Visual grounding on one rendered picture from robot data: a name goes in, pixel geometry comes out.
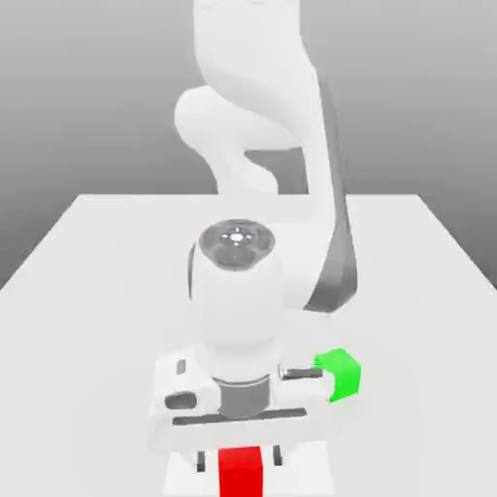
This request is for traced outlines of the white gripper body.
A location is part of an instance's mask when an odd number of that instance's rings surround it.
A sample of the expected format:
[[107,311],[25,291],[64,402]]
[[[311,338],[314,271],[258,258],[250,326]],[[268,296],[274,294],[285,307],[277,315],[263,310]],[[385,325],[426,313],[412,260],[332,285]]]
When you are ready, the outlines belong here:
[[230,419],[199,409],[169,410],[163,394],[149,401],[147,440],[160,454],[184,454],[232,447],[295,446],[318,440],[329,416],[329,395],[314,390],[290,395],[264,412],[246,419]]

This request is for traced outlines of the small red cube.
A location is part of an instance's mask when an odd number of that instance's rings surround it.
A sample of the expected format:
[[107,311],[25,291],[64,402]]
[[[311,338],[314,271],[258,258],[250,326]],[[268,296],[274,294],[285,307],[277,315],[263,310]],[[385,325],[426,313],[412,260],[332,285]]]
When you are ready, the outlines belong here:
[[219,497],[263,497],[260,447],[221,448],[217,459]]

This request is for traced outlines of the small green cube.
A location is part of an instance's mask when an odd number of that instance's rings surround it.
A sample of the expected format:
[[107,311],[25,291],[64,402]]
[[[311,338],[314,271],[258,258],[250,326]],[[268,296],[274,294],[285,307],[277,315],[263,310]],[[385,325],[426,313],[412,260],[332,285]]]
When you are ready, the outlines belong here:
[[361,365],[344,348],[334,348],[316,355],[314,367],[322,373],[320,380],[330,403],[359,391]]

